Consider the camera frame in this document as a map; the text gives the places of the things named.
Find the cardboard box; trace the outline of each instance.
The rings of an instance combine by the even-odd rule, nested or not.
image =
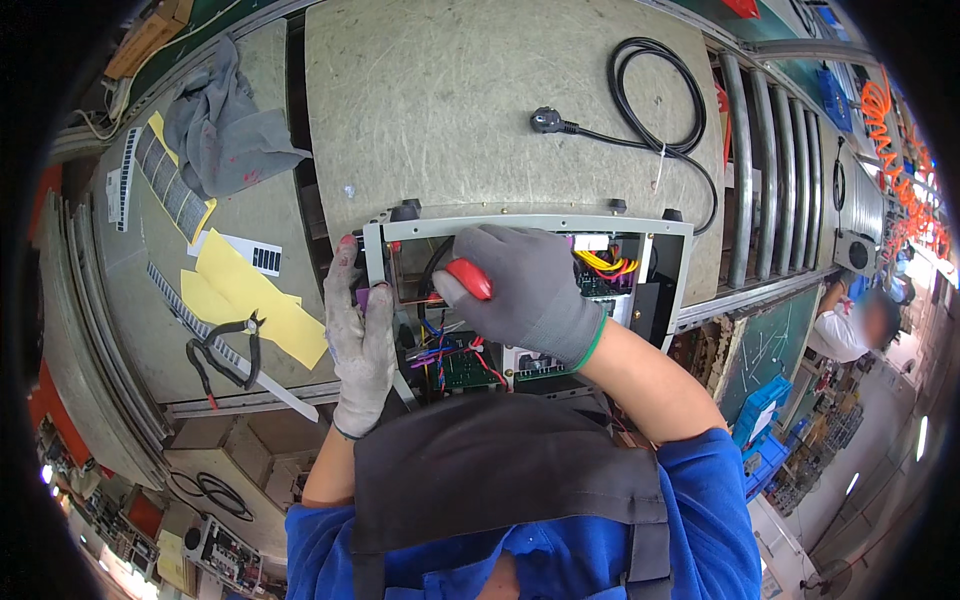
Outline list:
[[[136,32],[127,36],[104,70],[111,79],[132,77],[157,48],[186,27],[193,0],[164,0]]]

